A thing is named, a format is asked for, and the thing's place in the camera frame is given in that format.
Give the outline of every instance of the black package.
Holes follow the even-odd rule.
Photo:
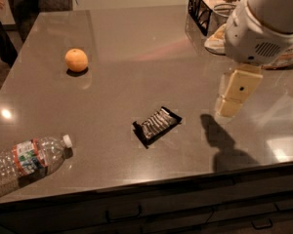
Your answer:
[[[133,123],[135,134],[143,145],[147,148],[160,137],[164,136],[171,129],[176,127],[182,118],[174,114],[168,108],[162,106],[152,116],[145,120],[141,125],[136,121]]]

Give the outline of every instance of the black pants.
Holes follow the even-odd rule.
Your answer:
[[[9,5],[24,41],[40,12],[70,11],[72,0],[9,0]]]
[[[17,56],[18,52],[0,21],[0,59],[2,59],[4,62],[8,63],[10,67],[12,67]]]

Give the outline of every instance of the table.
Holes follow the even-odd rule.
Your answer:
[[[204,40],[185,6],[41,14],[0,92],[0,150],[69,134],[73,157],[0,203],[293,164],[293,68],[264,71],[208,141],[201,116],[214,114],[220,77],[236,63]],[[70,48],[88,55],[84,76],[67,76]],[[161,106],[182,124],[145,149],[132,123]]]

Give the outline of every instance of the clear plastic bottle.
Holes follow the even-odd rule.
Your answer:
[[[0,153],[0,197],[33,181],[52,174],[63,163],[64,151],[71,148],[69,136],[63,139],[41,137],[17,144]]]

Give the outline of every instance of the white bottle cap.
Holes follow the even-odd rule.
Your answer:
[[[64,141],[67,148],[72,147],[72,143],[71,143],[69,135],[63,136],[63,141]]]

